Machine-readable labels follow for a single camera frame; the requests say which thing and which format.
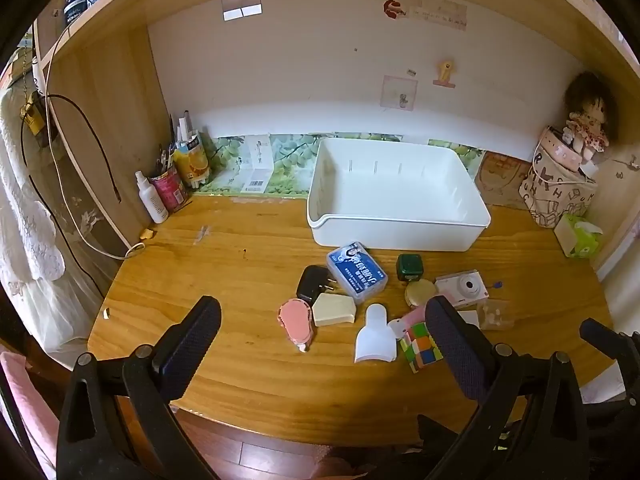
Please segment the clear small plastic box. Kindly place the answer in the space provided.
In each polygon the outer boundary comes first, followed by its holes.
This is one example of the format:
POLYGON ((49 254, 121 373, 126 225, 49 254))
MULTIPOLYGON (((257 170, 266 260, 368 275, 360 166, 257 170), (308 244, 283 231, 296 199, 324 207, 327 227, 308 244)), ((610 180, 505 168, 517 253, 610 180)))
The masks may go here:
POLYGON ((514 316, 506 300, 488 298, 476 308, 481 330, 510 330, 514 316))

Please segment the colourful rubik's cube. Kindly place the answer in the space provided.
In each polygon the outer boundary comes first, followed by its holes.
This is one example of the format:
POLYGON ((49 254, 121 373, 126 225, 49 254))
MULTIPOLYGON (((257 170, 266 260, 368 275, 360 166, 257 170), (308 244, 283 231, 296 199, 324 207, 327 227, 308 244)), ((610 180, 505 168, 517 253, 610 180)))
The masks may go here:
POLYGON ((400 338, 399 345, 413 374, 444 358, 425 322, 411 326, 400 338))

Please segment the white compact camera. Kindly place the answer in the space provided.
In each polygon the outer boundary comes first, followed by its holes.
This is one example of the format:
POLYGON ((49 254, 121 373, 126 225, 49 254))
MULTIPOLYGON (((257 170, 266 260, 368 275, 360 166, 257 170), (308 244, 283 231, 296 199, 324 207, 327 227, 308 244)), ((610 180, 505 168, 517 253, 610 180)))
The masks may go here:
POLYGON ((477 270, 441 276, 436 278, 435 286, 439 295, 457 310, 477 306, 489 298, 488 289, 477 270))

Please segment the pink white small object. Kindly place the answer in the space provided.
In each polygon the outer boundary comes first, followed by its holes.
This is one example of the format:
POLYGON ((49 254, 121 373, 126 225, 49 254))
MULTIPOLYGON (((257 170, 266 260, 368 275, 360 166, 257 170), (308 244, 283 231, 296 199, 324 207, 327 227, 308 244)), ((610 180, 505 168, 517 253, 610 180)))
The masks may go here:
POLYGON ((417 307, 401 318, 394 318, 387 323, 387 326, 393 331, 397 340, 404 338, 412 326, 425 321, 425 309, 425 306, 417 307))

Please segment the white bottle-shaped plastic piece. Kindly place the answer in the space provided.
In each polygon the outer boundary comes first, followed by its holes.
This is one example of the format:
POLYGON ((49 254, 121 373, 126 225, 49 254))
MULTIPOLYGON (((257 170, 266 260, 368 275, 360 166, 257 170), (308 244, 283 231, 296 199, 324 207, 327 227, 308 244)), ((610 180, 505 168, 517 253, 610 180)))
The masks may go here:
POLYGON ((355 344, 354 362, 383 361, 397 359, 395 333, 387 322, 386 307, 370 304, 366 311, 366 322, 359 331, 355 344))

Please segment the green square box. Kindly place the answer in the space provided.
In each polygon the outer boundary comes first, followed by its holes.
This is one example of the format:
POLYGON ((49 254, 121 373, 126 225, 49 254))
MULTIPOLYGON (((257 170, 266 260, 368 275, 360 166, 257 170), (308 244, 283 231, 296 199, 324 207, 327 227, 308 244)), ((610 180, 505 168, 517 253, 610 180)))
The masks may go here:
POLYGON ((420 280, 424 274, 422 258, 419 254, 400 254, 396 260, 396 275, 399 281, 420 280))

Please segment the pink correction tape dispenser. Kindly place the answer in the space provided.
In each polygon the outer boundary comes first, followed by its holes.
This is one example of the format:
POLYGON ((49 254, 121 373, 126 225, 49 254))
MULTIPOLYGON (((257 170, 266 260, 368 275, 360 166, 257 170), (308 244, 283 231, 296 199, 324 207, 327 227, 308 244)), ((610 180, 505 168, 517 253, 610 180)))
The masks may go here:
POLYGON ((308 304, 298 298, 288 300, 279 309, 278 321, 292 344, 300 352, 307 352, 314 338, 312 312, 308 304))

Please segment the pink cushion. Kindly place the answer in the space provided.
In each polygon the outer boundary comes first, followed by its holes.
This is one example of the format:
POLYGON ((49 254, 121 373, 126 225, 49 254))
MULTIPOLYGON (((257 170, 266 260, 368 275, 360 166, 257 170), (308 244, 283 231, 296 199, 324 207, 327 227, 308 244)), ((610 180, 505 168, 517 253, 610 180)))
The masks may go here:
POLYGON ((6 375, 38 464, 47 479, 55 479, 58 418, 29 378, 24 356, 1 348, 1 369, 6 375))

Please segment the printed canvas tote bag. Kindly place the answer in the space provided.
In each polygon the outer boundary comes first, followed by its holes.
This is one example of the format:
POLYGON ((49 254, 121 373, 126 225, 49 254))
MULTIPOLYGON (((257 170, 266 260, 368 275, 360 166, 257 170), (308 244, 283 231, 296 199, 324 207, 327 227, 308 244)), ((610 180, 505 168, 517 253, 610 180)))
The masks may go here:
POLYGON ((563 214, 583 216, 597 188, 590 177, 557 164, 538 141, 518 192, 538 226, 553 229, 563 214))

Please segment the yellow small scrap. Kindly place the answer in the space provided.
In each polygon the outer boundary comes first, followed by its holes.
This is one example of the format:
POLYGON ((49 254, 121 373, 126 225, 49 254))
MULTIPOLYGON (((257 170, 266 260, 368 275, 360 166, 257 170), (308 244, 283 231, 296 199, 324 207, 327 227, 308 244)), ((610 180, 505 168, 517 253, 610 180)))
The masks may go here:
POLYGON ((154 236, 154 232, 150 229, 144 229, 140 234, 140 240, 150 240, 154 236))

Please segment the beige angular block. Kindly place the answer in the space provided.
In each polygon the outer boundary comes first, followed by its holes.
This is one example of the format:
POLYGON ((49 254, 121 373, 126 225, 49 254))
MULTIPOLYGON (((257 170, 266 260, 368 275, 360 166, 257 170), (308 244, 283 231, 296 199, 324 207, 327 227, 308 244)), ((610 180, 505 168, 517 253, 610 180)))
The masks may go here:
POLYGON ((322 292, 312 305, 314 324, 330 326, 355 322, 357 306, 351 296, 322 292))

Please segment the black power adapter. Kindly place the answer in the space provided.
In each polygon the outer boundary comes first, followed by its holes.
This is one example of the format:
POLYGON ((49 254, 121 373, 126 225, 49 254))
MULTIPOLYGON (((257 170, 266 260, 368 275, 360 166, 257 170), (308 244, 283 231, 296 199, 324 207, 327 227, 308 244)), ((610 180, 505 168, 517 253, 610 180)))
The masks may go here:
POLYGON ((326 266, 312 264, 303 270, 296 288, 296 297, 312 307, 322 292, 332 292, 336 286, 337 281, 326 266))

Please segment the brown haired doll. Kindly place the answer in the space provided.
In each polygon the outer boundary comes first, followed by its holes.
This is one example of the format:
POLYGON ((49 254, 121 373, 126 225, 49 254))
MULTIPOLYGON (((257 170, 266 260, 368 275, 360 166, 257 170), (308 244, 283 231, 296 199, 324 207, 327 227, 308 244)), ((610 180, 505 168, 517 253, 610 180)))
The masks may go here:
POLYGON ((617 104, 608 85, 595 73, 578 74, 565 91, 564 104, 568 117, 562 141, 583 164, 617 140, 617 104))

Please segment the white plastic storage bin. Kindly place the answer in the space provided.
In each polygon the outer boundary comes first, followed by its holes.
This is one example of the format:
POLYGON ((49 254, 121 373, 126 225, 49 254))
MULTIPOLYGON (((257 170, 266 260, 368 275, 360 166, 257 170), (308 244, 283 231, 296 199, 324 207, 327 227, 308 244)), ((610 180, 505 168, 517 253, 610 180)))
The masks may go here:
POLYGON ((491 222, 454 151, 359 139, 321 141, 306 211, 326 247, 466 252, 491 222))

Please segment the yellow wall hook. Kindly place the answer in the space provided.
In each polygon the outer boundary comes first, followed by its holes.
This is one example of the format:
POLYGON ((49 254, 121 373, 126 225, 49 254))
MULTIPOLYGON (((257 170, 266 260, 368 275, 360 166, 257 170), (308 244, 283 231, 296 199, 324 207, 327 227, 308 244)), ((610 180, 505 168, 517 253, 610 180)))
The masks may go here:
POLYGON ((434 86, 453 89, 456 85, 451 81, 454 62, 447 60, 438 64, 438 77, 433 80, 434 86))

